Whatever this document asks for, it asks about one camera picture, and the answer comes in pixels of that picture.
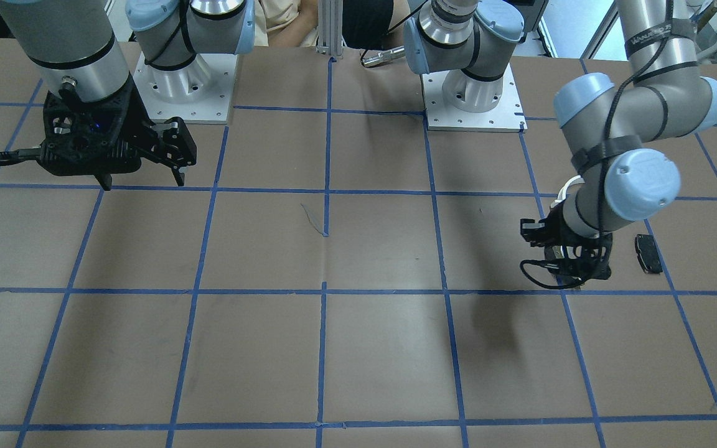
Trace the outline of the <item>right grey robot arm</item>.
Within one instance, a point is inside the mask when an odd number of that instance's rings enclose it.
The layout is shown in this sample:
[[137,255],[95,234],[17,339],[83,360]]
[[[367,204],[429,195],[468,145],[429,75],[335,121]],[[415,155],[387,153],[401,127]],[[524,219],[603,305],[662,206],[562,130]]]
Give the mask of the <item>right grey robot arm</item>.
[[97,1],[0,1],[0,15],[47,85],[45,138],[0,151],[0,166],[34,161],[59,177],[89,175],[103,190],[112,175],[142,161],[168,167],[177,186],[197,162],[183,116],[205,119],[205,102],[226,113],[227,96],[205,55],[250,53],[252,1],[128,1],[125,13],[143,54],[131,73],[108,16]]

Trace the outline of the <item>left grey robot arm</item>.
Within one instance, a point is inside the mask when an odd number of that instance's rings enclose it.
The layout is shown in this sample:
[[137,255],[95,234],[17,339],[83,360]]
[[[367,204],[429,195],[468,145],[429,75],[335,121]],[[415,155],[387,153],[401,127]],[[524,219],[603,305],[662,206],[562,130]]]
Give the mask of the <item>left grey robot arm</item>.
[[[617,1],[632,76],[575,78],[555,94],[555,118],[583,186],[520,233],[554,259],[521,261],[561,280],[560,289],[607,279],[612,234],[668,206],[680,190],[677,165],[648,142],[717,124],[717,80],[700,73],[695,25],[683,1]],[[523,38],[523,16],[504,1],[427,1],[403,31],[409,68],[446,72],[441,97],[486,113],[503,96],[504,73]]]

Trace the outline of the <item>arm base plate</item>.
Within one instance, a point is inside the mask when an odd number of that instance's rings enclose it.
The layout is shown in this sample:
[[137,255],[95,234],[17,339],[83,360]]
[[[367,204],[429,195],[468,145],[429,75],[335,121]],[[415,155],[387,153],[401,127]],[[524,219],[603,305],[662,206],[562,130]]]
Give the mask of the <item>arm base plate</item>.
[[239,56],[199,54],[185,68],[162,71],[140,54],[134,82],[156,123],[179,117],[187,124],[226,125],[230,119]]
[[492,82],[469,78],[459,69],[424,74],[421,81],[432,131],[518,133],[528,128],[510,65]]

